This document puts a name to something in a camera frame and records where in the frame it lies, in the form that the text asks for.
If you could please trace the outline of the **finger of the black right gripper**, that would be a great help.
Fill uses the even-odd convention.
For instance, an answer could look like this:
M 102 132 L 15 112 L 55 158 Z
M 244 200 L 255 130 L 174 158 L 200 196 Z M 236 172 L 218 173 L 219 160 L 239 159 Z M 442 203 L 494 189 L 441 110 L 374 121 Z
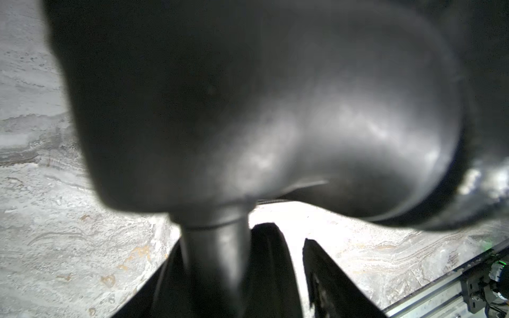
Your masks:
M 315 317 L 386 317 L 317 241 L 307 238 L 302 254 L 309 302 Z

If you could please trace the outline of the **black ribbed hard-shell suitcase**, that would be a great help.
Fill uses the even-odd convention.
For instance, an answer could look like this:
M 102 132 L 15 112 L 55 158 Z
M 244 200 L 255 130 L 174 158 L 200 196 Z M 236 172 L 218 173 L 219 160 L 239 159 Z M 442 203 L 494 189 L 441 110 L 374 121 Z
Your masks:
M 117 317 L 249 317 L 249 213 L 508 213 L 507 1 L 43 1 L 95 190 L 181 236 Z

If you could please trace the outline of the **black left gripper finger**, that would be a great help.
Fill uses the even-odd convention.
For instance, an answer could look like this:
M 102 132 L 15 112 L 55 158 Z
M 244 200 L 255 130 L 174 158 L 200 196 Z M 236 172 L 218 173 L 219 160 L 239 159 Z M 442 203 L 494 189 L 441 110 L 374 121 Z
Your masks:
M 249 317 L 302 317 L 302 305 L 290 251 L 274 223 L 251 232 L 253 280 Z

